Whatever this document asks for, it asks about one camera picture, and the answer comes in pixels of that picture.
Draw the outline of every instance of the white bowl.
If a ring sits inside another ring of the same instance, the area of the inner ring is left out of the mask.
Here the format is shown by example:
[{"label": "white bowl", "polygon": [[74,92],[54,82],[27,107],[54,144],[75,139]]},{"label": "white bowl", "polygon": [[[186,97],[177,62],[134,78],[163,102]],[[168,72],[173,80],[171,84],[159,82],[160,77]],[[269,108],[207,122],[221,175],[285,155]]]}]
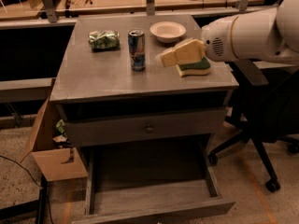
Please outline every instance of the white bowl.
[{"label": "white bowl", "polygon": [[159,41],[172,43],[186,33],[186,28],[176,22],[163,21],[153,24],[150,27],[150,32],[156,35]]}]

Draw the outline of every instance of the cardboard box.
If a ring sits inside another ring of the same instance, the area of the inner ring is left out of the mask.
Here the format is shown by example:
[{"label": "cardboard box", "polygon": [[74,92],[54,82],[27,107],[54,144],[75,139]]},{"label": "cardboard box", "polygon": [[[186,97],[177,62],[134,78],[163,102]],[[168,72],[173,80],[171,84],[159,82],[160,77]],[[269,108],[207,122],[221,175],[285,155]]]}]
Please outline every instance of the cardboard box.
[{"label": "cardboard box", "polygon": [[37,113],[29,140],[21,154],[21,162],[31,153],[47,181],[87,177],[86,163],[80,149],[57,148],[52,140],[59,120],[55,106],[47,99]]}]

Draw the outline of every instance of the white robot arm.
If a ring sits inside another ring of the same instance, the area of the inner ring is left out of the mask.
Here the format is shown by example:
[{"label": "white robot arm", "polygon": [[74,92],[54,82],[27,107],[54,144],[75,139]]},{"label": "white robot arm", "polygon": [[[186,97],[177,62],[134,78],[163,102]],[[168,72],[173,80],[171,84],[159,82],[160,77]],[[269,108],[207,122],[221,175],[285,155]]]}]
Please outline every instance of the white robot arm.
[{"label": "white robot arm", "polygon": [[215,62],[298,63],[299,0],[213,21],[202,28],[201,40],[206,56]]}]

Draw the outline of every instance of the wooden cabinet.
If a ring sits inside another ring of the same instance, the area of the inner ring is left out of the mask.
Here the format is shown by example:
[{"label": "wooden cabinet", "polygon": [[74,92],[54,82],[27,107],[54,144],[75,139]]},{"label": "wooden cabinet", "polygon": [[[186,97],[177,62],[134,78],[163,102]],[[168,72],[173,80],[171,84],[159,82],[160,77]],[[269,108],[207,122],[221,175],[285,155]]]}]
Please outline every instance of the wooden cabinet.
[{"label": "wooden cabinet", "polygon": [[[74,223],[173,223],[225,214],[224,199],[205,146],[221,128],[237,87],[224,63],[208,76],[180,77],[155,60],[167,48],[150,34],[155,22],[184,25],[199,37],[191,16],[119,16],[78,19],[50,101],[72,144],[90,150],[86,214]],[[146,69],[132,71],[128,31],[146,34]],[[115,30],[118,49],[94,52],[88,33]]]}]

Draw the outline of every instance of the soda can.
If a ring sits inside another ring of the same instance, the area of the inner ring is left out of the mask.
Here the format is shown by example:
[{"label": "soda can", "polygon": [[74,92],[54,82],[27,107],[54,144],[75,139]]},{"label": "soda can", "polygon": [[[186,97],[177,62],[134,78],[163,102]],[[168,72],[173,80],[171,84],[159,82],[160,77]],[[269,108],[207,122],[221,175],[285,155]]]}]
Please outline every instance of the soda can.
[{"label": "soda can", "polygon": [[144,31],[134,29],[128,35],[131,68],[134,71],[145,69],[145,35]]}]

